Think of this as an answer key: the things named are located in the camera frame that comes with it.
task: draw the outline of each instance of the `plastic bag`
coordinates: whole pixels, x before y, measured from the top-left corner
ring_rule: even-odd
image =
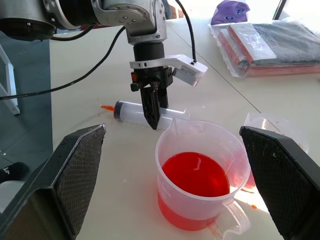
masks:
[[[320,73],[320,37],[297,21],[210,27],[234,77]]]
[[[311,33],[316,35],[318,38],[320,38],[320,25],[319,25],[319,17],[317,16],[308,16],[308,17],[302,17],[302,18],[294,18],[294,17],[286,17],[282,21],[284,22],[296,22],[304,26],[306,29],[308,29]]]

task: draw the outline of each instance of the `metal bracket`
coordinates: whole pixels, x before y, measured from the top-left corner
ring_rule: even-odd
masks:
[[[16,83],[15,83],[15,74],[14,74],[14,66],[10,62],[7,54],[0,44],[0,57],[5,64],[5,75],[6,75],[6,87],[7,90],[0,83],[0,96],[11,96],[16,95]],[[20,110],[18,108],[18,100],[16,98],[5,100],[4,103],[10,109],[10,111],[14,114],[20,114]]]
[[[148,61],[131,61],[132,69],[148,69],[155,67],[172,66],[173,76],[195,87],[199,80],[206,74],[208,67],[186,55],[169,55],[164,58]]]
[[[150,2],[140,1],[100,1],[91,0],[95,17],[104,26],[125,26],[131,36],[141,36],[155,31]]]
[[[139,35],[134,36],[127,31],[128,43],[133,46],[141,43],[162,43],[167,39],[166,14],[162,1],[143,1],[152,3],[152,8],[149,12],[151,21],[153,22],[153,18],[155,21],[155,32],[151,34],[140,33]]]

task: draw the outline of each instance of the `red liquid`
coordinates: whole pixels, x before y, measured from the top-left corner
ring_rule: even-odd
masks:
[[[201,197],[219,197],[230,193],[228,178],[222,167],[208,156],[182,152],[169,158],[162,166],[165,175],[180,189]],[[158,204],[164,217],[176,227],[198,231],[209,227],[215,217],[194,220],[172,211],[158,194]]]

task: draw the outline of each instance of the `measuring cup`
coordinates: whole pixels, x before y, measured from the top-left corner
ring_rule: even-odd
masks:
[[[230,193],[202,197],[170,181],[162,166],[172,156],[184,152],[215,160],[228,178]],[[158,203],[171,224],[188,231],[209,228],[216,239],[223,240],[231,239],[231,233],[241,235],[250,228],[250,221],[234,196],[246,184],[251,169],[245,148],[231,132],[211,122],[174,118],[158,140],[155,158]]]

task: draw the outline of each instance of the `table surface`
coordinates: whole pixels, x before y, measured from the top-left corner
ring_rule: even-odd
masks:
[[[193,120],[217,123],[239,135],[248,113],[280,114],[300,124],[310,140],[310,155],[317,160],[316,138],[320,113],[320,83],[316,76],[233,78],[226,68],[208,19],[193,19],[198,61],[208,66],[196,88],[175,79],[168,88],[169,107],[187,109]],[[166,55],[191,56],[188,26],[184,19],[167,22]],[[50,42],[51,87],[82,76],[106,54],[119,27],[95,29],[72,42]],[[206,240],[209,230],[188,232],[170,225],[157,203],[155,148],[163,131],[114,120],[100,105],[118,100],[140,103],[131,92],[133,47],[123,33],[109,58],[85,80],[52,93],[53,147],[78,129],[105,123],[106,138],[95,190],[77,240]],[[282,240],[258,194],[240,192],[239,204],[251,229],[234,240]],[[252,209],[255,204],[259,209]]]

